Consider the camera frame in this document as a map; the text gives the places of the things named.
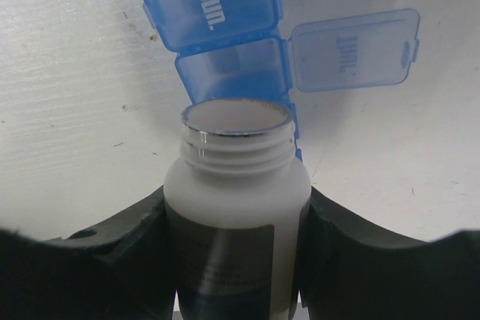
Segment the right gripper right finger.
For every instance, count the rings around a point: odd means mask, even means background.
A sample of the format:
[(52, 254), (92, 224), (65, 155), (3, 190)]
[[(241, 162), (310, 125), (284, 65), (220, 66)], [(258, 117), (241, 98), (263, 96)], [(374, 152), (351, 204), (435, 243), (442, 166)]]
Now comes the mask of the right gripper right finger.
[(310, 319), (478, 319), (479, 231), (420, 241), (311, 191), (300, 265)]

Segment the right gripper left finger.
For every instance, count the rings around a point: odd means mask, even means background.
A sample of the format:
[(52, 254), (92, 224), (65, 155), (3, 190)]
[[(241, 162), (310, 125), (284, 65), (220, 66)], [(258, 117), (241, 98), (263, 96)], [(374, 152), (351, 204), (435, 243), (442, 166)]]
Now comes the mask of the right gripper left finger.
[(171, 319), (175, 293), (162, 189), (66, 239), (1, 230), (2, 319)]

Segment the white pill bottle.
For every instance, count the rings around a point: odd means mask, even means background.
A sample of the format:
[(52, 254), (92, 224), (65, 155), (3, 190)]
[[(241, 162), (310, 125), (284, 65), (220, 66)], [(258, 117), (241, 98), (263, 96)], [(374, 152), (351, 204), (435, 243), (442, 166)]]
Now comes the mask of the white pill bottle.
[(163, 185), (184, 319), (291, 319), (311, 181), (280, 103), (217, 99), (181, 114)]

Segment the blue weekly pill organizer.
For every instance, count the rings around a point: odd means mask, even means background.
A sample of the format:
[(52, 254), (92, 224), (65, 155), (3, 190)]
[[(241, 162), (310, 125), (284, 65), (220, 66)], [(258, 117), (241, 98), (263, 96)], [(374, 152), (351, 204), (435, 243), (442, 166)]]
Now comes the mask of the blue weekly pill organizer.
[(341, 122), (344, 102), (314, 107), (324, 91), (397, 85), (409, 75), (420, 14), (400, 0), (142, 0), (175, 56), (192, 103), (245, 97), (295, 116), (298, 151)]

